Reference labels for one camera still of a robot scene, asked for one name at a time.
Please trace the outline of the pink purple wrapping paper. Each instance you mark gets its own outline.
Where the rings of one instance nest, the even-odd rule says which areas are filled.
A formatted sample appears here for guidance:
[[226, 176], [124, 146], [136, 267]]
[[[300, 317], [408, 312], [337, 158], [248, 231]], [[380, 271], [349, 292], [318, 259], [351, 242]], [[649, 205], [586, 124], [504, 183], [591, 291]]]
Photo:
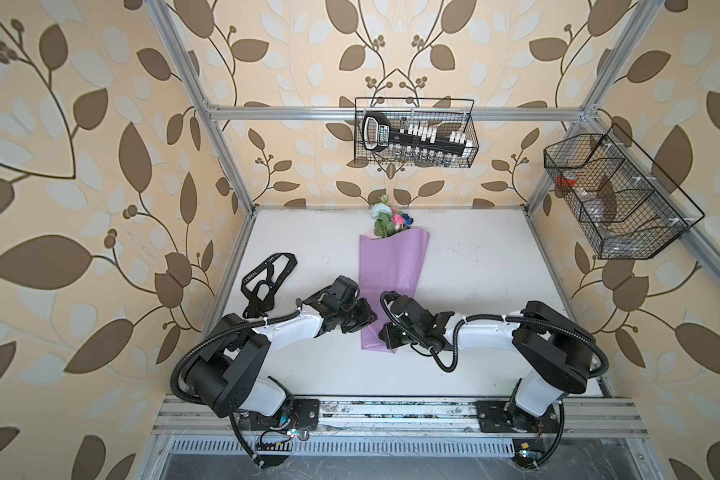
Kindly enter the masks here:
[[411, 228], [387, 238], [361, 235], [359, 241], [359, 290], [378, 318], [361, 330], [365, 351], [393, 353], [378, 337], [390, 322], [381, 306], [381, 295], [393, 291], [412, 297], [417, 289], [430, 233]]

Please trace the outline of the small magenta fake flower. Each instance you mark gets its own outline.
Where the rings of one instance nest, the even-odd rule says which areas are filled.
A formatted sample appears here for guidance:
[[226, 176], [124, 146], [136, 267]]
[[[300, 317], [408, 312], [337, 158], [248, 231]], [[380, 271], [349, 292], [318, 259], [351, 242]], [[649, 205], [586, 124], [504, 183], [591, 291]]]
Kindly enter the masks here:
[[401, 214], [395, 214], [392, 217], [392, 222], [395, 225], [396, 230], [401, 230], [403, 227], [407, 225], [407, 221]]

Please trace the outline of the blue fake rose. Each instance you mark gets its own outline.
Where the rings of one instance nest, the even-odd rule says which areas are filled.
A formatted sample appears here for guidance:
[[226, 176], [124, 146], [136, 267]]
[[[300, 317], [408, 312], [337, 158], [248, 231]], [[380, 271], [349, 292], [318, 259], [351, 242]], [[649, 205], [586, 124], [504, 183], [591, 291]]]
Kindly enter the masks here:
[[410, 215], [403, 213], [401, 217], [404, 221], [403, 225], [405, 229], [408, 229], [413, 225], [414, 219]]

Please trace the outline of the pale green fake flower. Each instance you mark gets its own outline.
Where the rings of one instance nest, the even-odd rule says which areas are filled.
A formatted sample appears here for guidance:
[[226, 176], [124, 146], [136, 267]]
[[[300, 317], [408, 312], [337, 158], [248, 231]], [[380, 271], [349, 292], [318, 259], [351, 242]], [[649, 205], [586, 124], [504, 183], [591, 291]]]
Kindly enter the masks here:
[[371, 217], [374, 221], [382, 217], [390, 219], [394, 215], [394, 209], [389, 205], [389, 197], [382, 194], [378, 198], [378, 202], [371, 207]]

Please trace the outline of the pink fake rose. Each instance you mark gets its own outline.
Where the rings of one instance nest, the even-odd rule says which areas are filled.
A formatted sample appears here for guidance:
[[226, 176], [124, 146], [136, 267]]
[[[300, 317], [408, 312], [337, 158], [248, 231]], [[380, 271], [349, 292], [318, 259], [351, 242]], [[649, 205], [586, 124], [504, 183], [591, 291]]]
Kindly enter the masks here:
[[374, 222], [374, 235], [377, 238], [388, 238], [405, 230], [404, 227], [401, 230], [396, 230], [392, 217], [390, 219], [382, 217]]

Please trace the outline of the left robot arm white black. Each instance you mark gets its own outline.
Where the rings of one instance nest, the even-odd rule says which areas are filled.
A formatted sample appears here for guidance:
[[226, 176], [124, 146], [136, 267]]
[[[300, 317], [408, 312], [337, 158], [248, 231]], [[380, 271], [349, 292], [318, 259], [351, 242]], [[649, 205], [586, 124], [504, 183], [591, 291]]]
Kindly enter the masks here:
[[219, 418], [246, 411], [283, 422], [292, 415], [294, 395], [276, 379], [260, 375], [267, 355], [335, 329], [352, 334], [377, 319], [359, 285], [345, 276], [298, 300], [285, 315], [245, 320], [228, 314], [175, 365], [171, 392], [184, 402], [207, 406]]

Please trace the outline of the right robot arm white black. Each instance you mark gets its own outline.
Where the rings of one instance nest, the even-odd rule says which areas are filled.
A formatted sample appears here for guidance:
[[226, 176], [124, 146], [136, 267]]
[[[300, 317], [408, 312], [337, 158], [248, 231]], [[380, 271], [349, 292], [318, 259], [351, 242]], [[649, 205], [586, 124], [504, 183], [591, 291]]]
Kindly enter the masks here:
[[390, 349], [410, 345], [445, 373], [458, 366], [464, 349], [514, 350], [530, 365], [509, 400], [485, 420], [517, 432], [541, 430], [555, 414], [553, 405], [582, 394], [590, 379], [607, 373], [609, 360], [593, 335], [540, 301], [507, 315], [433, 314], [415, 299], [393, 291], [380, 296], [388, 317], [379, 339]]

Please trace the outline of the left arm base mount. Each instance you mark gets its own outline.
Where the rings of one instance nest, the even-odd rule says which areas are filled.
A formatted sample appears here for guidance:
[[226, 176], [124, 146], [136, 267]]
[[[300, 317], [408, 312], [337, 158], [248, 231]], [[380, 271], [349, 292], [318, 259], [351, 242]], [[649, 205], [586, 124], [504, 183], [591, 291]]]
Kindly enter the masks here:
[[317, 398], [300, 398], [287, 400], [273, 415], [250, 412], [248, 420], [252, 431], [267, 430], [314, 430], [319, 423], [321, 402]]

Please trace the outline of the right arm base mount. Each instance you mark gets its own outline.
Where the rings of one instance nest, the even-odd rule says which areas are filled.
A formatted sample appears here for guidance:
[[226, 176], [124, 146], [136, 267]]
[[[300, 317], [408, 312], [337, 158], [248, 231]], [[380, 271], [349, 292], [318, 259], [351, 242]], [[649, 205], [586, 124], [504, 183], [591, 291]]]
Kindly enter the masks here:
[[482, 433], [553, 434], [560, 430], [560, 417], [553, 406], [533, 416], [509, 401], [479, 400], [474, 403]]

